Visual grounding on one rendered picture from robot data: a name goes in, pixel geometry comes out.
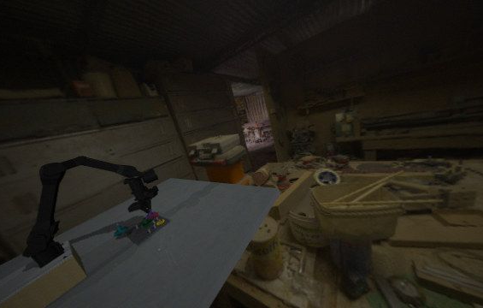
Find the teal gear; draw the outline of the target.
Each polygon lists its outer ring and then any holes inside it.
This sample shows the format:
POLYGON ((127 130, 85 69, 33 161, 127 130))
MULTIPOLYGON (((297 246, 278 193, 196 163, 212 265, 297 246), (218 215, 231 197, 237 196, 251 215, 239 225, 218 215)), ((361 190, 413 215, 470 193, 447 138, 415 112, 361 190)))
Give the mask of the teal gear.
POLYGON ((121 225, 116 226, 117 231, 115 231, 114 236, 117 236, 126 231, 127 227, 121 227, 121 225))

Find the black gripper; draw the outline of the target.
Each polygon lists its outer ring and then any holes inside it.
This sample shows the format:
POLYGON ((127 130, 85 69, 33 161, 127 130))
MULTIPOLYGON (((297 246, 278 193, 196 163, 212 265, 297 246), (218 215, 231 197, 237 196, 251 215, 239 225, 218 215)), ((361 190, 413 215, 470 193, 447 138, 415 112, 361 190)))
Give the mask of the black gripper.
POLYGON ((132 211, 135 211, 135 210, 143 210, 144 212, 146 213, 150 213, 150 209, 151 209, 151 200, 152 198, 146 198, 146 196, 143 197, 143 193, 146 191, 146 188, 145 186, 137 189, 137 190, 133 190, 133 192, 131 192, 131 194, 134 194, 135 195, 135 201, 138 201, 138 202, 135 202, 135 203, 132 203, 130 206, 129 206, 129 211, 132 212, 132 211))

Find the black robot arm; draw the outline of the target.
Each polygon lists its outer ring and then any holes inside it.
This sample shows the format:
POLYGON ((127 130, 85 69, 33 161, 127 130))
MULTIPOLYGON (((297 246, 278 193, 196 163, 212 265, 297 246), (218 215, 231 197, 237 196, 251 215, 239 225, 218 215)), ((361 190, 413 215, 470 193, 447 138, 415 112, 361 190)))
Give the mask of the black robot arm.
POLYGON ((38 218, 27 237, 27 248, 22 253, 22 257, 32 257, 40 269, 64 253, 64 248, 59 242, 53 240, 54 235, 59 229, 58 224, 60 222, 55 222, 54 220, 56 197, 59 183, 62 181, 66 171, 80 165, 112 171, 116 174, 131 178, 126 179, 124 185, 129 183, 132 190, 143 187, 144 183, 151 183, 152 181, 158 180, 154 169, 142 173, 133 166, 106 163, 84 156, 76 157, 62 163, 47 163, 42 166, 39 170, 43 188, 38 209, 38 218), (134 176, 138 176, 138 178, 134 176), (144 183, 141 178, 143 178, 144 183))

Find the purple gear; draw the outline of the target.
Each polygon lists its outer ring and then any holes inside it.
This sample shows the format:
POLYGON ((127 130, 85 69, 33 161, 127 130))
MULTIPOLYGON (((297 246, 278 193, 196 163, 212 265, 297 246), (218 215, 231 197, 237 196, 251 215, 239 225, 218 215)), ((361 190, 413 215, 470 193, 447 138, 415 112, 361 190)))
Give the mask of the purple gear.
POLYGON ((146 216, 146 219, 150 219, 152 217, 154 217, 156 215, 156 212, 152 212, 151 209, 150 209, 150 213, 148 213, 148 215, 146 216))

